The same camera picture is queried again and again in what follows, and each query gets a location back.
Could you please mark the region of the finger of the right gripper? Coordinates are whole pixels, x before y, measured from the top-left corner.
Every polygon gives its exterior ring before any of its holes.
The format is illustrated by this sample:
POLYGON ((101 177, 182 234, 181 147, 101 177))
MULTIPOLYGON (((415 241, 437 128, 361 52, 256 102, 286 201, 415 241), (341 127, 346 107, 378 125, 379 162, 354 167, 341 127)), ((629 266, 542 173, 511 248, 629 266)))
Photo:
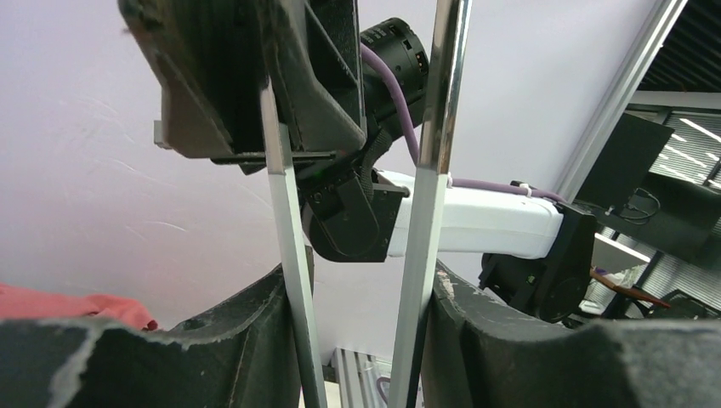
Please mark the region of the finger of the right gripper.
POLYGON ((267 63, 293 152, 332 163, 362 149, 355 1, 269 1, 267 63))
POLYGON ((120 15, 162 88, 158 145, 188 159, 264 168, 250 1, 120 1, 120 15))

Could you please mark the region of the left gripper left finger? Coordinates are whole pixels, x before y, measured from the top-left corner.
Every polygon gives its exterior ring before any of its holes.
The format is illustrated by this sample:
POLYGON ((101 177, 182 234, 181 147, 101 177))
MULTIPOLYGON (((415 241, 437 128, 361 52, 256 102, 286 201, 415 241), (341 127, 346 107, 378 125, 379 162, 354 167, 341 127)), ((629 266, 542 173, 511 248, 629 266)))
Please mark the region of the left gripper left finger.
POLYGON ((300 391, 282 267, 167 331, 1 323, 4 407, 295 407, 300 391))

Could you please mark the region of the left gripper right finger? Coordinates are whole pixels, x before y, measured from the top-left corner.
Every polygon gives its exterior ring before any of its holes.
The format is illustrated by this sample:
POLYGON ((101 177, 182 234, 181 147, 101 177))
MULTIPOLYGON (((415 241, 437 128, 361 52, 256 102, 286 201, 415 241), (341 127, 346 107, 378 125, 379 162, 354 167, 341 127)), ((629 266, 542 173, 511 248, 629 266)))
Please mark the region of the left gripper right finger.
POLYGON ((717 407, 715 320, 547 323, 435 268, 421 372, 427 407, 717 407))

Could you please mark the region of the metal serving tongs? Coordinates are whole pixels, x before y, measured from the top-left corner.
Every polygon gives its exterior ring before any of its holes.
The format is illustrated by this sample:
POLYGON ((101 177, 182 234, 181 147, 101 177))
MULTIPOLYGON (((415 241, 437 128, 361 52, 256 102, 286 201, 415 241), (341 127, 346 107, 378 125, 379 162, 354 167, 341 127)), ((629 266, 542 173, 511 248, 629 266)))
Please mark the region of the metal serving tongs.
MULTIPOLYGON (((417 395, 471 5, 470 1, 439 1, 436 5, 429 90, 395 330, 389 393, 391 407, 412 407, 417 395)), ((283 277, 292 311, 304 403, 308 407, 325 407, 326 388, 302 238, 291 143, 279 127, 270 75, 260 81, 258 96, 271 200, 283 277)))

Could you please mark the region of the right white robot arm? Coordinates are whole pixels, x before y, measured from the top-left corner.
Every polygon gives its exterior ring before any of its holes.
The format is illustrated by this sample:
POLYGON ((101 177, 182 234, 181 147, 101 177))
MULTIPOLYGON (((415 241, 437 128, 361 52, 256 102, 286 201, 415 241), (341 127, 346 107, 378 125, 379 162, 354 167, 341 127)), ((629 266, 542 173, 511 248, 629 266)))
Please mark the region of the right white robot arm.
MULTIPOLYGON (((377 168, 398 139, 418 157, 429 56, 409 25, 358 27, 354 1, 121 1, 162 87, 156 142, 189 159, 268 168, 259 91, 289 133, 304 233, 334 263, 402 257, 413 177, 377 168)), ((495 291, 549 322, 580 303, 594 218, 522 185, 453 180, 439 249, 476 252, 505 276, 495 291)))

